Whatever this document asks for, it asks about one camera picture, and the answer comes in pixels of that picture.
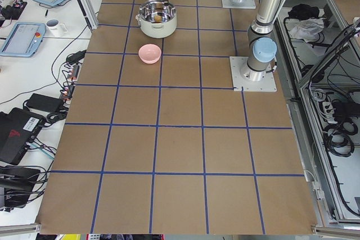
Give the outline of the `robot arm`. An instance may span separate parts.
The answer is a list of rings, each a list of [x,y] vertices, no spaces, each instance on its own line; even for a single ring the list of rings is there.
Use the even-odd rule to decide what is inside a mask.
[[[250,56],[240,68],[248,81],[261,81],[269,63],[275,58],[277,46],[270,38],[273,23],[285,0],[260,0],[256,18],[247,32]]]

